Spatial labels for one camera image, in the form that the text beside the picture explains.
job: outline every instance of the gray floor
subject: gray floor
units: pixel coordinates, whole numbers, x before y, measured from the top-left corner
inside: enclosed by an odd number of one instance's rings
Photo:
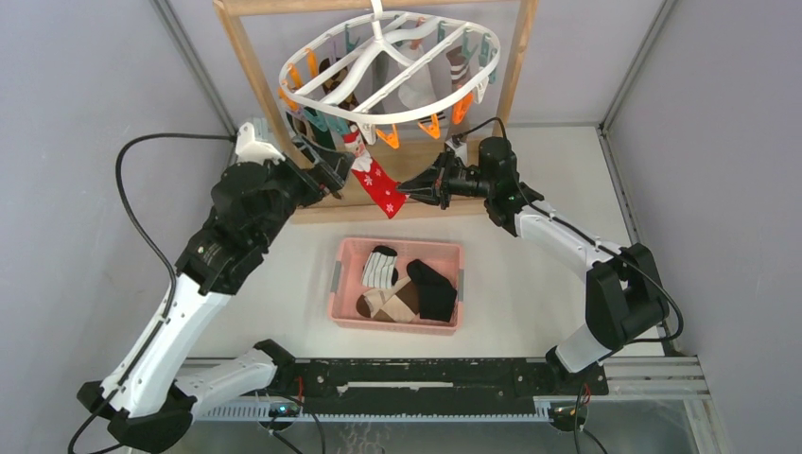
[[[591,404],[587,428],[610,453],[696,454],[682,402]],[[404,453],[572,453],[570,433],[540,423],[324,424],[326,452],[339,454]],[[321,452],[313,424],[283,432],[305,454]],[[584,454],[601,451],[584,435]],[[253,423],[197,423],[174,454],[291,453]]]

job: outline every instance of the white wall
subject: white wall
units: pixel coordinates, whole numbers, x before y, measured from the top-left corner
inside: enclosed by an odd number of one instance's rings
[[[133,137],[221,133],[148,2],[7,2],[0,16],[0,445],[63,452],[88,412],[75,393],[113,369],[166,288],[117,199]],[[208,213],[222,144],[130,153],[131,202],[175,259]],[[96,450],[105,426],[78,445]]]
[[[800,452],[802,4],[679,2],[612,135],[736,453]]]
[[[661,0],[540,2],[511,121],[599,123],[660,3]],[[262,116],[211,2],[173,0],[173,4],[234,120]],[[498,82],[488,88],[484,102],[469,113],[477,122],[493,116],[518,2],[413,10],[483,24],[498,35],[504,47]],[[247,17],[243,23],[268,83],[275,89],[279,69],[289,56],[329,27],[364,13],[346,10],[283,14]],[[445,61],[441,63],[435,87],[449,90],[447,65]]]

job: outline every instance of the pink plastic bin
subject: pink plastic bin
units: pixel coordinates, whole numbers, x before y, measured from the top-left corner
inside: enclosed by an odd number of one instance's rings
[[[450,322],[421,320],[420,316],[415,317],[411,323],[375,322],[357,313],[357,299],[369,289],[362,285],[362,269],[368,255],[379,245],[389,246],[398,252],[395,267],[399,278],[407,275],[407,264],[419,258],[451,281],[451,285],[457,289],[457,303]],[[460,244],[406,239],[345,238],[340,244],[331,280],[328,316],[343,328],[451,336],[462,324],[463,264]]]

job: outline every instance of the white plastic frame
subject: white plastic frame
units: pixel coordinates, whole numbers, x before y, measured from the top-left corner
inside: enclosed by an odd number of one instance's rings
[[[329,28],[318,38],[295,52],[295,54],[293,54],[289,60],[287,60],[282,67],[281,72],[279,73],[279,84],[287,95],[287,98],[303,106],[315,109],[318,112],[331,114],[346,120],[357,122],[359,124],[391,125],[408,121],[417,121],[420,118],[431,116],[453,106],[458,101],[466,97],[472,90],[480,86],[486,79],[488,79],[490,77],[490,73],[492,73],[498,66],[500,52],[496,52],[490,61],[488,61],[487,65],[480,68],[477,74],[468,80],[459,90],[453,92],[447,97],[444,97],[443,99],[418,109],[400,113],[368,113],[369,110],[374,107],[374,105],[378,104],[379,101],[397,89],[402,83],[408,80],[412,74],[429,64],[438,55],[444,53],[449,46],[462,37],[464,32],[472,34],[478,33],[479,36],[487,34],[487,39],[490,41],[491,45],[496,49],[500,49],[500,41],[498,40],[496,33],[487,27],[480,26],[479,24],[459,21],[456,19],[448,19],[440,16],[433,16],[431,14],[405,11],[383,11],[378,13],[377,17],[378,20],[393,20],[387,26],[379,28],[376,26],[378,21],[376,20],[375,15],[373,13],[365,14],[350,21],[343,22],[338,26]],[[419,19],[423,19],[424,22],[416,28],[398,29],[406,22],[417,23]],[[393,44],[401,41],[419,40],[425,38],[432,32],[436,32],[437,25],[441,22],[443,23],[444,27],[449,28],[452,31],[448,33],[442,41],[429,49],[429,51],[417,61],[410,61],[409,59],[406,59],[392,46]],[[300,87],[295,92],[289,89],[289,84],[287,81],[289,66],[291,64],[297,66],[301,61],[303,61],[306,58],[307,49],[314,51],[315,49],[327,43],[329,39],[344,33],[346,25],[348,25],[350,28],[368,23],[374,25],[375,36],[371,40],[368,40],[355,48],[345,57],[332,64],[325,71],[321,72],[317,77],[305,83],[303,87]],[[402,65],[407,66],[407,68],[402,71],[401,74],[387,82],[378,91],[373,93],[372,96],[369,96],[367,99],[362,101],[353,111],[341,109],[338,104],[340,104],[345,98],[354,92],[359,81],[370,67],[371,61],[373,61],[380,52],[387,52],[390,57],[400,62]],[[353,65],[349,69],[348,76],[343,80],[336,90],[332,91],[321,100],[307,97],[310,93],[323,85],[325,81],[331,79],[332,76],[337,74],[339,70],[351,63],[353,63]]]

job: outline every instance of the white table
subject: white table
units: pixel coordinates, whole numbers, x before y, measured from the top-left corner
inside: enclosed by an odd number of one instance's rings
[[[521,181],[563,215],[629,244],[593,128],[510,129]],[[423,168],[428,163],[421,163]],[[326,316],[337,248],[347,236],[460,242],[464,318],[454,336],[345,329]],[[542,357],[584,322],[584,286],[537,245],[486,216],[288,224],[265,263],[211,322],[191,357],[235,357],[274,339],[297,358]],[[644,337],[657,337],[651,329]],[[637,344],[622,356],[662,356]]]

